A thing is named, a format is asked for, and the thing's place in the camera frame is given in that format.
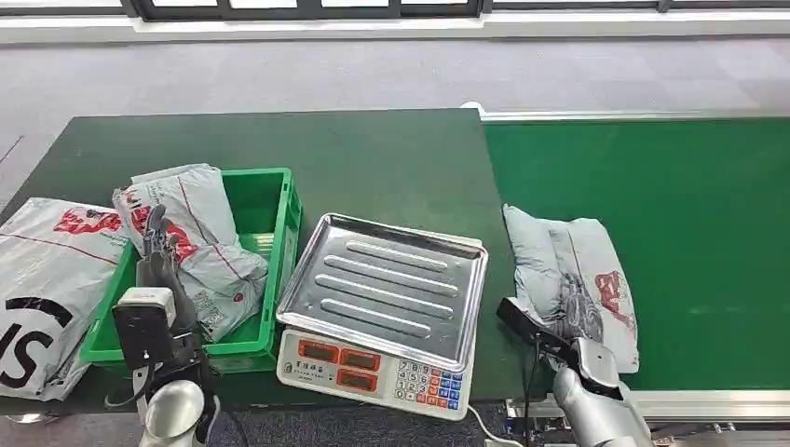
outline black cable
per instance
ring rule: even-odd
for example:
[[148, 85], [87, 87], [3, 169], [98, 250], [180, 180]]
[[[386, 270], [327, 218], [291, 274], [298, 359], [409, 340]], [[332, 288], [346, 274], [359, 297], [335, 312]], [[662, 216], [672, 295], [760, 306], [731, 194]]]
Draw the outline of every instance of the black cable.
[[535, 370], [538, 368], [540, 362], [540, 341], [539, 337], [535, 343], [535, 358], [532, 360], [532, 371], [529, 374], [529, 380], [526, 378], [526, 359], [524, 356], [524, 364], [521, 368], [522, 388], [524, 389], [524, 445], [529, 447], [529, 388], [535, 381]]
[[247, 440], [247, 433], [244, 432], [244, 427], [241, 425], [241, 421], [239, 421], [236, 415], [232, 412], [225, 411], [225, 414], [227, 414], [227, 417], [230, 418], [230, 421], [236, 427], [238, 436], [241, 438], [242, 447], [250, 447], [250, 442]]
[[104, 396], [104, 407], [107, 409], [123, 407], [129, 405], [130, 403], [144, 396], [145, 393], [147, 393], [148, 390], [151, 389], [151, 382], [154, 379], [154, 370], [156, 368], [157, 368], [157, 364], [153, 360], [151, 360], [148, 363], [148, 372], [145, 374], [145, 382], [143, 382], [143, 386], [141, 386], [140, 389], [136, 393], [134, 393], [134, 396], [124, 400], [123, 402], [113, 403], [110, 401], [110, 395], [108, 394]]

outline white plastic mailer bag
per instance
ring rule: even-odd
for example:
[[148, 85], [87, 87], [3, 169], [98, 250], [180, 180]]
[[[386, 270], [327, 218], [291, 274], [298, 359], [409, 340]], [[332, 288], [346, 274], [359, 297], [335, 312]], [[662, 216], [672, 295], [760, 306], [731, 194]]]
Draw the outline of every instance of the white plastic mailer bag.
[[31, 198], [0, 227], [0, 394], [63, 400], [127, 238], [115, 210]]
[[145, 219], [159, 204], [167, 207], [166, 217], [172, 222], [168, 235], [178, 237], [179, 259], [202, 245], [238, 245], [219, 169], [200, 164], [158, 170], [132, 177], [129, 187], [114, 191], [113, 205], [140, 253]]
[[129, 238], [143, 255], [148, 213], [166, 207], [166, 233], [176, 237], [179, 279], [212, 342], [261, 308], [268, 264], [241, 248], [222, 172], [207, 164], [164, 169], [131, 178], [113, 193]]
[[198, 247], [181, 262], [178, 278], [210, 340], [221, 339], [260, 310], [267, 271], [261, 256], [227, 245]]
[[619, 373], [639, 370], [631, 289], [609, 234], [595, 219], [536, 219], [503, 208], [516, 261], [516, 298], [567, 340], [587, 337], [615, 356]]

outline black lettering on bag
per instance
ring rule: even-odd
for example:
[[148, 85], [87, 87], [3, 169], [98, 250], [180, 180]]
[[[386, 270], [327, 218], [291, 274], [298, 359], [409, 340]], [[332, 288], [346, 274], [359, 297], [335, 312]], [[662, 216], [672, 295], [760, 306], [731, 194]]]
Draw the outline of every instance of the black lettering on bag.
[[[20, 325], [14, 324], [11, 326], [11, 329], [14, 330], [14, 335], [16, 332], [19, 331]], [[14, 355], [17, 357], [17, 361], [20, 363], [21, 367], [24, 370], [24, 374], [22, 377], [11, 377], [10, 375], [6, 374], [5, 371], [0, 373], [0, 384], [8, 386], [9, 388], [22, 388], [27, 385], [27, 381], [30, 380], [31, 376], [35, 372], [35, 361], [30, 358], [30, 355], [27, 353], [27, 345], [32, 342], [40, 343], [44, 348], [49, 347], [52, 345], [52, 337], [46, 335], [43, 332], [39, 331], [32, 331], [24, 334], [22, 338], [17, 342], [14, 346]]]
[[[47, 298], [36, 298], [33, 296], [6, 300], [6, 310], [15, 309], [29, 309], [43, 312], [55, 318], [58, 324], [64, 329], [74, 317], [68, 309], [59, 303], [48, 300]], [[20, 332], [21, 328], [22, 326], [20, 324], [14, 323], [8, 328], [6, 333], [3, 334], [3, 337], [0, 338], [0, 359], [6, 354], [8, 347], [11, 346], [11, 342], [14, 341], [14, 338]], [[28, 345], [33, 342], [41, 344], [44, 348], [49, 348], [53, 340], [49, 335], [39, 331], [31, 331], [24, 334], [14, 345], [14, 356], [24, 370], [24, 374], [21, 377], [11, 377], [5, 371], [0, 372], [0, 384], [8, 386], [9, 388], [22, 388], [27, 385], [33, 373], [35, 373], [35, 368], [37, 366], [35, 360], [27, 353]]]

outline green plastic crate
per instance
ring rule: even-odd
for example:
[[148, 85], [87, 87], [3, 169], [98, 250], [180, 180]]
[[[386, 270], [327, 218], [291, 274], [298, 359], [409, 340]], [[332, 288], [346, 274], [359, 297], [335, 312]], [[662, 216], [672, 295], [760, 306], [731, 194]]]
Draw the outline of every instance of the green plastic crate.
[[[302, 202], [293, 187], [289, 169], [224, 170], [223, 183], [241, 246], [268, 260], [268, 276], [261, 312], [245, 321], [219, 343], [206, 349], [211, 365], [221, 373], [273, 371], [277, 366], [274, 308], [296, 264], [296, 245], [302, 220]], [[271, 245], [259, 244], [261, 235], [274, 234]], [[129, 376], [123, 361], [111, 309], [134, 286], [140, 255], [129, 242], [104, 292], [80, 348], [83, 360]]]

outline green table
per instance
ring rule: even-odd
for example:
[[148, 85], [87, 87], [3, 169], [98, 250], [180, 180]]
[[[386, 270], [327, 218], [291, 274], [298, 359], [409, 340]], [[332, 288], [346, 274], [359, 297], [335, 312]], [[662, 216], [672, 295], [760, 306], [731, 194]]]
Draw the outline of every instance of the green table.
[[[484, 241], [490, 256], [472, 398], [504, 399], [520, 373], [498, 326], [513, 294], [513, 263], [483, 126], [473, 110], [75, 118], [0, 216], [30, 196], [111, 206], [129, 176], [187, 163], [222, 169], [287, 167], [304, 206], [304, 245], [334, 211]], [[114, 377], [92, 368], [63, 405], [101, 411]], [[282, 386], [274, 373], [233, 374], [220, 396], [237, 407], [338, 402]], [[6, 410], [35, 402], [2, 400]]]
[[[596, 217], [633, 290], [641, 371], [626, 381], [640, 396], [674, 399], [664, 410], [675, 414], [693, 398], [702, 405], [686, 414], [718, 399], [768, 402], [763, 413], [740, 408], [790, 417], [788, 142], [790, 120], [778, 118], [513, 115], [483, 126], [458, 110], [77, 118], [0, 222], [28, 196], [107, 205], [130, 175], [177, 164], [289, 167], [305, 205], [302, 243], [330, 210], [484, 241], [491, 258], [471, 398], [501, 400], [522, 394], [519, 369], [531, 351], [494, 316], [513, 294], [500, 198], [540, 217]], [[100, 410], [114, 384], [94, 368], [64, 406]], [[220, 392], [238, 406], [337, 402], [280, 386], [271, 373], [227, 376]], [[2, 404], [14, 413], [38, 406]]]

